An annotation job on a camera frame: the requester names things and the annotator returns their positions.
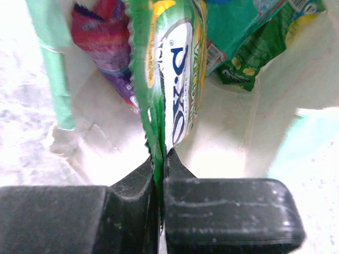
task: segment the green package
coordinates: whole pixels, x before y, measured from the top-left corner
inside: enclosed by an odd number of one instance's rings
[[[162,200],[167,153],[190,132],[206,75],[204,0],[128,0],[132,74]]]
[[[232,59],[244,41],[273,17],[285,2],[231,0],[224,4],[208,3],[207,75],[226,59]]]
[[[296,36],[325,10],[322,0],[289,1],[265,25],[241,45],[235,56],[222,63],[216,73],[223,84],[247,91],[254,87],[261,67],[283,53]]]

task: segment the colorful snack bag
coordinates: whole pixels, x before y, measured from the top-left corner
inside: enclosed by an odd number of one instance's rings
[[[291,0],[272,20],[251,35],[232,60],[216,73],[224,84],[235,84],[247,91],[254,87],[260,68],[283,53],[296,36],[325,10],[322,0]]]
[[[244,41],[265,24],[286,0],[232,0],[208,6],[207,75],[226,59],[232,59]]]
[[[206,75],[204,0],[129,0],[133,82],[162,198],[163,163],[193,127]]]
[[[99,0],[93,10],[78,4],[72,12],[72,37],[120,96],[138,112],[131,79],[129,18],[121,0]]]

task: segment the mint green strap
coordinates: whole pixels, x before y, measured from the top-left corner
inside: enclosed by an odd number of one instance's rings
[[[62,53],[72,46],[67,23],[56,0],[26,0],[26,4],[39,38],[58,125],[72,130],[75,123]]]

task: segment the white label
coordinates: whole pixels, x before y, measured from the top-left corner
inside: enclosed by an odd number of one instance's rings
[[[160,43],[156,51],[165,82],[165,142],[167,152],[186,135],[189,121],[189,88],[193,27],[181,23]]]
[[[302,12],[308,0],[288,0],[288,2],[297,12]]]
[[[209,75],[218,65],[218,59],[222,57],[222,52],[211,43],[207,49],[207,75]]]

